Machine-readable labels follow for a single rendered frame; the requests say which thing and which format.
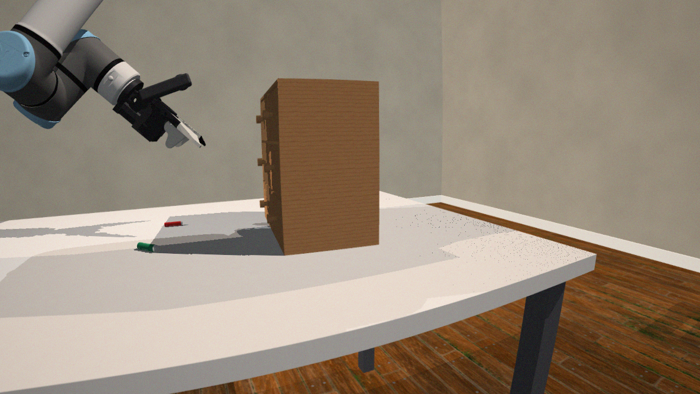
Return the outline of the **brown wooden drawer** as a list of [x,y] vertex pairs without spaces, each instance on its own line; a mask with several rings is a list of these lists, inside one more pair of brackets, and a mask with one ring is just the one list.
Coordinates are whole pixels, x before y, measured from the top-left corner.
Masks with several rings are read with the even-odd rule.
[[268,138],[278,138],[278,87],[268,95],[268,110],[262,111],[262,118],[269,118]]
[[284,236],[283,236],[283,226],[282,226],[282,213],[281,213],[281,199],[276,195],[273,190],[271,190],[271,207],[273,208],[272,214],[267,214],[267,223],[273,223],[273,231],[284,250]]
[[270,184],[270,173],[265,173],[265,163],[269,163],[268,143],[262,143],[262,158],[257,159],[258,166],[263,166],[263,177]]
[[256,124],[261,122],[261,135],[262,138],[268,138],[268,120],[263,120],[263,110],[267,110],[267,97],[260,103],[260,116],[256,116]]
[[271,214],[271,193],[270,187],[264,182],[265,200],[260,200],[260,208],[265,208],[265,216]]
[[265,173],[270,173],[270,185],[281,195],[279,174],[279,143],[269,144],[270,162],[265,163]]

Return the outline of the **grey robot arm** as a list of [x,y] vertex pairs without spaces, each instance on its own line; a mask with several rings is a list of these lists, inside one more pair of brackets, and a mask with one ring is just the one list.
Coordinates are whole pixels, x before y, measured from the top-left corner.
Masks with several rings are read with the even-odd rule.
[[[0,31],[0,91],[50,129],[90,88],[111,105],[140,73],[81,29],[103,0],[37,0],[10,31]],[[138,90],[141,100],[185,91],[188,73]],[[20,105],[21,104],[21,105]]]

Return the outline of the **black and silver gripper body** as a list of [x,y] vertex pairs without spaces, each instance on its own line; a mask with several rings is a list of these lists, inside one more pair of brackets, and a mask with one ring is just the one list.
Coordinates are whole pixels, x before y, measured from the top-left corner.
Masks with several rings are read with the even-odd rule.
[[[165,105],[159,97],[141,100],[138,90],[143,89],[143,86],[143,81],[139,79],[133,80],[119,94],[117,105],[115,105],[113,110],[127,119],[132,124],[133,129],[140,135],[143,135],[146,140],[149,142],[158,141],[165,133],[163,127],[168,120],[159,113],[157,105],[160,104],[169,111],[172,109]],[[137,100],[134,102],[135,99]],[[175,111],[173,112],[172,110],[171,113],[178,118]]]

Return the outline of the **green aa battery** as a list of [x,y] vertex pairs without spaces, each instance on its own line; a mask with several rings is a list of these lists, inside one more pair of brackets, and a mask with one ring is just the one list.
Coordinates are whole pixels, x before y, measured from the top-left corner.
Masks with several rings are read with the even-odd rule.
[[145,251],[158,251],[159,247],[158,247],[158,245],[151,245],[148,243],[139,242],[137,245],[137,249],[145,250]]

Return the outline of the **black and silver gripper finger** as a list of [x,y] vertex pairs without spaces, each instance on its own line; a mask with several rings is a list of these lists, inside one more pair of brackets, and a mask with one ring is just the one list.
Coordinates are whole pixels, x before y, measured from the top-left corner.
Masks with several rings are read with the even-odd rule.
[[[178,117],[178,119],[179,119],[183,124],[185,124],[185,126],[187,126],[191,131],[193,131],[193,132],[198,136],[199,142],[200,142],[201,144],[203,144],[204,146],[206,145],[206,144],[205,144],[205,141],[204,141],[204,138],[203,138],[201,135],[199,135],[199,133],[196,132],[196,130],[192,129],[192,127],[189,126],[188,124],[186,124],[185,121],[183,121],[182,119],[180,119],[180,117]],[[176,147],[180,147],[181,145],[185,144],[188,140],[189,140],[188,138],[185,138],[185,139],[182,140],[180,143],[178,143],[178,144],[176,145]]]
[[157,108],[159,108],[159,113],[168,120],[164,125],[164,130],[168,134],[167,140],[165,141],[165,146],[167,148],[173,148],[185,138],[188,138],[190,141],[192,141],[192,143],[201,148],[198,136],[195,135],[195,133],[185,126],[185,124],[183,124],[179,119],[177,119],[177,117],[175,117],[171,111],[160,104],[157,105]]

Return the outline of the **brown wooden chest of drawers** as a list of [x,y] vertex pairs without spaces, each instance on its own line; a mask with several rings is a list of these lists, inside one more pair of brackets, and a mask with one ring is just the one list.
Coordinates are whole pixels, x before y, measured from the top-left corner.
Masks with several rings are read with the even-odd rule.
[[284,256],[379,245],[379,81],[278,78]]

